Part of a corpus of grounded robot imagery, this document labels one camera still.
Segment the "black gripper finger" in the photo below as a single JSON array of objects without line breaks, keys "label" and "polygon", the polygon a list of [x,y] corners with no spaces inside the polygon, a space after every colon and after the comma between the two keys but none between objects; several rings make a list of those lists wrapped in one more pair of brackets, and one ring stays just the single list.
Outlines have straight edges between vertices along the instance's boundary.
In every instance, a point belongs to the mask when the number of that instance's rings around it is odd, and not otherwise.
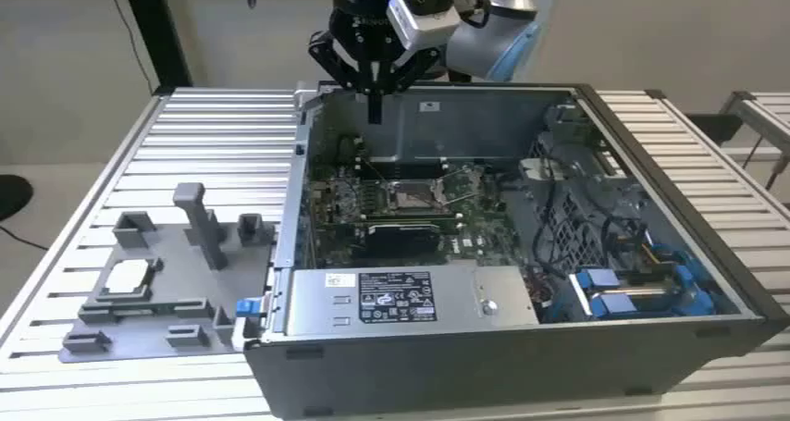
[{"label": "black gripper finger", "polygon": [[381,123],[382,98],[392,93],[404,92],[440,57],[436,47],[418,50],[401,65],[390,58],[378,63],[374,81],[374,123]]},{"label": "black gripper finger", "polygon": [[334,37],[329,31],[317,31],[309,38],[306,51],[334,82],[346,90],[366,96],[368,123],[374,123],[374,87],[372,77],[372,63],[364,50],[364,44],[357,43],[354,51],[361,52],[361,59],[356,60],[356,67],[345,62],[334,50]]}]

